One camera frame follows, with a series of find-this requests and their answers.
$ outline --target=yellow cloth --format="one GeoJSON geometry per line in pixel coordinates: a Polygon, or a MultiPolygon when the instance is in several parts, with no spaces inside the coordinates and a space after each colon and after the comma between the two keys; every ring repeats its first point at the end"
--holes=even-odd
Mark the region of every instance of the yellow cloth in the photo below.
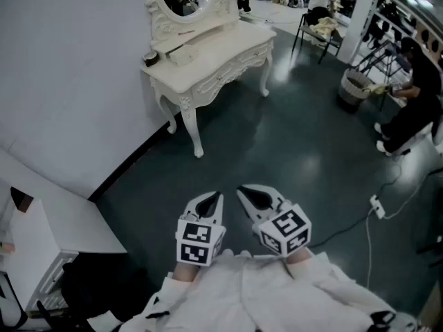
{"type": "Polygon", "coordinates": [[[362,91],[363,92],[367,91],[371,95],[381,96],[384,95],[386,92],[388,92],[388,90],[389,90],[388,84],[371,84],[365,87],[362,91]]]}
{"type": "Polygon", "coordinates": [[[310,28],[324,38],[329,37],[333,30],[338,27],[338,22],[331,17],[323,17],[318,20],[318,24],[310,26],[310,28]]]}

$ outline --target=power strip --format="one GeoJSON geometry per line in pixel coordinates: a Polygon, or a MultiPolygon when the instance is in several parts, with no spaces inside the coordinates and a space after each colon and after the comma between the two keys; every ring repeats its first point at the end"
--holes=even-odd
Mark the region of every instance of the power strip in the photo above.
{"type": "Polygon", "coordinates": [[[375,214],[379,219],[382,219],[386,215],[383,206],[381,205],[379,199],[375,194],[372,197],[370,197],[369,203],[371,204],[372,209],[375,211],[375,214]]]}

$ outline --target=glossy floor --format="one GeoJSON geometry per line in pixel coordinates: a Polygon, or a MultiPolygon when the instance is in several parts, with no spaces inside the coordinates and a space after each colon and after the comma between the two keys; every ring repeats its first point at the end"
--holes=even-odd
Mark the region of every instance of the glossy floor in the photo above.
{"type": "MultiPolygon", "coordinates": [[[[313,223],[316,243],[364,216],[369,198],[400,167],[399,180],[381,195],[388,213],[397,210],[430,169],[441,165],[428,141],[397,162],[381,155],[372,126],[387,120],[397,105],[388,100],[379,112],[380,100],[368,100],[356,114],[344,112],[336,93],[345,65],[332,55],[317,65],[321,50],[309,44],[291,59],[292,43],[292,35],[278,30],[268,98],[259,92],[261,70],[252,68],[226,85],[210,106],[198,109],[203,158],[193,156],[180,122],[174,135],[154,145],[98,201],[111,229],[157,286],[174,268],[177,219],[201,193],[225,194],[224,247],[262,254],[267,251],[253,238],[235,195],[239,184],[271,185],[299,203],[313,223]]],[[[395,219],[370,219],[371,288],[403,311],[418,313],[437,279],[437,269],[427,268],[435,257],[416,255],[415,250],[424,237],[431,238],[430,225],[436,228],[438,179],[426,180],[395,219]]],[[[315,251],[323,250],[365,284],[368,243],[363,224],[315,251]]]]}

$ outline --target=white pillar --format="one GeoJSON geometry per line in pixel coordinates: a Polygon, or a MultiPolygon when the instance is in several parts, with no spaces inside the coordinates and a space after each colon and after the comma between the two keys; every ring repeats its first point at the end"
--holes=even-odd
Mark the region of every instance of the white pillar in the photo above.
{"type": "Polygon", "coordinates": [[[354,12],[352,13],[351,23],[347,28],[346,36],[340,48],[337,57],[345,63],[349,63],[352,54],[359,42],[361,33],[368,18],[373,0],[357,0],[354,12]]]}

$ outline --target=folding chair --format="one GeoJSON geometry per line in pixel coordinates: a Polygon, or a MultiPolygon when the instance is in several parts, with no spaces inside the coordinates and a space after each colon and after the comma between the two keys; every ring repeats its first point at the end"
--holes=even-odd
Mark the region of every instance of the folding chair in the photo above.
{"type": "Polygon", "coordinates": [[[303,45],[303,36],[305,35],[305,33],[307,33],[308,35],[311,35],[312,37],[315,37],[316,39],[320,40],[321,42],[326,42],[326,47],[325,49],[323,49],[323,53],[320,57],[320,60],[318,61],[318,63],[320,64],[322,59],[324,58],[324,56],[327,53],[327,49],[329,48],[329,45],[332,45],[333,47],[337,48],[337,52],[335,53],[335,56],[338,55],[338,52],[340,51],[340,47],[341,47],[341,41],[334,41],[332,39],[332,37],[329,37],[327,39],[325,39],[322,35],[319,35],[318,33],[315,33],[311,28],[309,28],[309,26],[306,23],[306,15],[307,14],[303,14],[302,15],[302,19],[300,21],[300,24],[298,25],[298,30],[297,30],[297,35],[296,35],[296,40],[293,43],[292,46],[292,52],[291,55],[293,55],[293,50],[296,47],[296,43],[297,43],[297,39],[298,39],[298,33],[300,33],[300,31],[302,31],[302,40],[300,43],[300,50],[302,50],[302,45],[303,45]]]}

